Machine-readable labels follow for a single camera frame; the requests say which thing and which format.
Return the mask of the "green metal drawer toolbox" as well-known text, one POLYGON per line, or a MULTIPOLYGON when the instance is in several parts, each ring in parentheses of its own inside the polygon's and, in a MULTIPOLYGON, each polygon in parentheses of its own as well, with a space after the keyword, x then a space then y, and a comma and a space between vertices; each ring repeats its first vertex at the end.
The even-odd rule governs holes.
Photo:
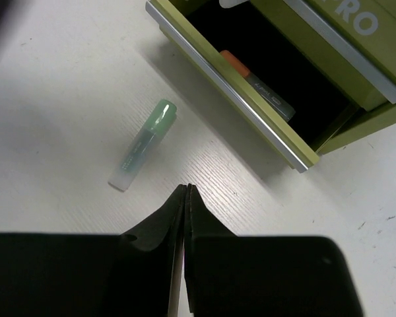
POLYGON ((396 123, 396 1, 147 1, 145 8, 299 172, 396 123), (289 122, 222 50, 295 109, 289 122))

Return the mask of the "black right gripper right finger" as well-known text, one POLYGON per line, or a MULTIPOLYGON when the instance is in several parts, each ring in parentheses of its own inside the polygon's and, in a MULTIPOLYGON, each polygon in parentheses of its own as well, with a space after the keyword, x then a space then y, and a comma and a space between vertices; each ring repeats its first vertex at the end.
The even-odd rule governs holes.
POLYGON ((184 277, 194 316, 362 316, 347 261, 325 236, 238 236, 198 189, 185 199, 184 277))

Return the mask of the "green cap highlighter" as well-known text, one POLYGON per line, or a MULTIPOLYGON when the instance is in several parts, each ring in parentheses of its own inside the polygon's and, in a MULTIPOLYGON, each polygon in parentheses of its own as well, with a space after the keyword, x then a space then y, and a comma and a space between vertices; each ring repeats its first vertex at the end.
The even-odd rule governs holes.
POLYGON ((172 102, 165 99, 158 102, 110 176, 110 186, 121 192, 130 187, 175 122, 176 112, 177 107, 172 102))

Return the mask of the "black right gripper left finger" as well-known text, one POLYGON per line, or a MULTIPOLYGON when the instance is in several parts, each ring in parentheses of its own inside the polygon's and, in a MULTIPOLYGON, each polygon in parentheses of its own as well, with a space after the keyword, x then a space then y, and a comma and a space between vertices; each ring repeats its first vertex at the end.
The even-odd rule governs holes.
POLYGON ((186 193, 122 234, 0 232, 0 316, 176 316, 186 193))

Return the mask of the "orange cap highlighter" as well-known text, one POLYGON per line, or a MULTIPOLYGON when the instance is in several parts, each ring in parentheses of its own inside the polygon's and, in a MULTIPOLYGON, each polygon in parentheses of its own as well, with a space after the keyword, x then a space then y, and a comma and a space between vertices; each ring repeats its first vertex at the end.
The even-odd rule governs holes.
POLYGON ((221 56, 257 91, 260 96, 282 117, 289 122, 295 115, 295 109, 261 79, 254 75, 239 59, 228 50, 222 50, 221 56))

